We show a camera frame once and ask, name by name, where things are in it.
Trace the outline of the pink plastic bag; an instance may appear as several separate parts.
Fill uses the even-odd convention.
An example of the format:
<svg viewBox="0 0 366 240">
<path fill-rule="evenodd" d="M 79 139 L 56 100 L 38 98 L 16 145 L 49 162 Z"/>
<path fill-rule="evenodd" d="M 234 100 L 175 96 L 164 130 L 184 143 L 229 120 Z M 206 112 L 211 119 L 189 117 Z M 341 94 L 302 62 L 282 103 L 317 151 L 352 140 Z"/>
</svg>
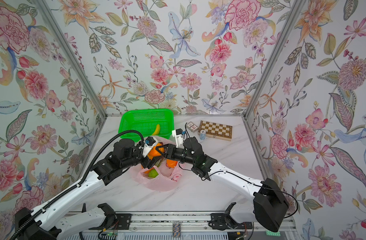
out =
<svg viewBox="0 0 366 240">
<path fill-rule="evenodd" d="M 161 144 L 172 143 L 158 136 L 155 136 L 155 138 Z M 159 157 L 159 161 L 153 167 L 158 171 L 159 175 L 154 179 L 141 174 L 141 170 L 143 169 L 141 164 L 133 167 L 130 170 L 133 180 L 149 190 L 158 192 L 167 192 L 177 188 L 179 180 L 183 175 L 183 170 L 178 165 L 175 168 L 168 168 L 166 166 L 166 160 L 163 156 Z"/>
</svg>

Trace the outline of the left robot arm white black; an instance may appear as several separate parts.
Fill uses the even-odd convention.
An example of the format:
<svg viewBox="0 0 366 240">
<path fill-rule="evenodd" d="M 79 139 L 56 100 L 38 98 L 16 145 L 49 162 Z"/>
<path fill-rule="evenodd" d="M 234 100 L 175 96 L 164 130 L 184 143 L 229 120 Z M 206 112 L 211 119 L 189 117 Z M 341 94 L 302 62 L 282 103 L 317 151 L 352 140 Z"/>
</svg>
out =
<svg viewBox="0 0 366 240">
<path fill-rule="evenodd" d="M 150 152 L 158 143 L 154 136 L 142 139 L 137 144 L 131 139 L 121 139 L 114 144 L 112 152 L 98 161 L 100 154 L 108 147 L 105 144 L 77 183 L 33 210 L 19 210 L 14 216 L 16 230 L 11 238 L 63 240 L 88 229 L 109 229 L 118 224 L 116 211 L 107 203 L 71 217 L 66 217 L 66 214 L 131 167 L 142 165 L 145 169 L 151 168 Z"/>
</svg>

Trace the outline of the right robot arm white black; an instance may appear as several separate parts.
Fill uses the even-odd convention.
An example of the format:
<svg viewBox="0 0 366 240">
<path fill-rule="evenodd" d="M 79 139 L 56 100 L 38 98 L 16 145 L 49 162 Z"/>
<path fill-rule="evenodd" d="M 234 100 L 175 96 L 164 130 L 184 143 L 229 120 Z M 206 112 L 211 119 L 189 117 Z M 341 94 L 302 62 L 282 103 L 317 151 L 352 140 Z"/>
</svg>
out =
<svg viewBox="0 0 366 240">
<path fill-rule="evenodd" d="M 260 181 L 231 170 L 206 155 L 195 137 L 184 140 L 178 147 L 173 144 L 157 146 L 156 151 L 168 160 L 191 164 L 191 172 L 201 180 L 224 184 L 247 200 L 228 206 L 223 214 L 227 227 L 235 229 L 244 222 L 258 222 L 271 232 L 279 231 L 290 204 L 274 180 Z"/>
</svg>

